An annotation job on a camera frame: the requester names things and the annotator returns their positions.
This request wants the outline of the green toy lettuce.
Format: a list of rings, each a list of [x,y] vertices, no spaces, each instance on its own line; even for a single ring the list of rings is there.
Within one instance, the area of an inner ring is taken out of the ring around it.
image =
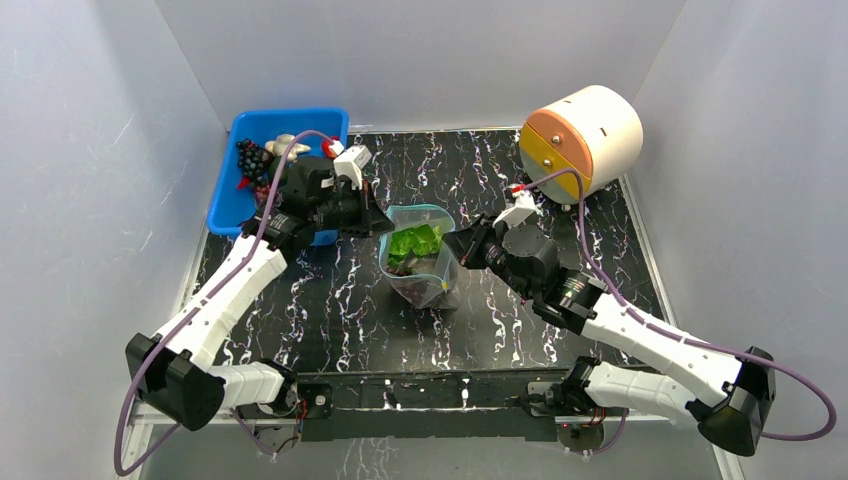
[[[389,241],[388,266],[395,268],[408,257],[420,259],[437,255],[441,250],[440,226],[420,224],[395,231]]]

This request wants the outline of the grey toy fish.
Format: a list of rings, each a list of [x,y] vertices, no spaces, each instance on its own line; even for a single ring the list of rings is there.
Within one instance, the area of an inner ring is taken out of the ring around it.
[[[437,255],[424,257],[412,255],[400,260],[389,272],[398,277],[433,274],[436,270],[437,262]]]

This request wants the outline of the clear zip top bag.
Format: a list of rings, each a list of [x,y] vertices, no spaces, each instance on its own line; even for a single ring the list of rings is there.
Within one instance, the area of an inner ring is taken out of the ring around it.
[[[392,205],[387,216],[395,229],[380,237],[379,267],[389,285],[416,309],[456,309],[459,266],[443,242],[453,218],[433,204]]]

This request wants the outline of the dark purple grape bunch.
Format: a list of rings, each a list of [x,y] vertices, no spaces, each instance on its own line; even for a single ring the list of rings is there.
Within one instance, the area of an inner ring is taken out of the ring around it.
[[[427,273],[399,277],[391,285],[416,309],[452,310],[459,306],[457,278],[458,268],[450,265],[441,275]]]

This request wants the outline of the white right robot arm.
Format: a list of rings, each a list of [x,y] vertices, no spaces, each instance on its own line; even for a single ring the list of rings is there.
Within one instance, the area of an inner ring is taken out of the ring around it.
[[[693,425],[713,445],[751,457],[776,395],[771,356],[698,347],[697,339],[628,303],[618,303],[599,279],[559,261],[555,242],[531,224],[512,229],[492,217],[442,238],[459,264],[490,270],[547,323],[605,343],[652,367],[626,371],[582,360],[562,383],[577,414],[621,407]]]

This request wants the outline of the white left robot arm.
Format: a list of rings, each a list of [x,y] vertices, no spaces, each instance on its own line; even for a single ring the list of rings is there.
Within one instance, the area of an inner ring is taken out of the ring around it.
[[[299,391],[289,368],[272,360],[223,366],[215,359],[248,307],[317,233],[369,238],[394,229],[363,175],[369,160],[352,147],[335,159],[308,157],[284,169],[281,203],[267,202],[243,224],[229,255],[180,314],[128,342],[132,385],[142,401],[190,431],[224,409],[294,411]]]

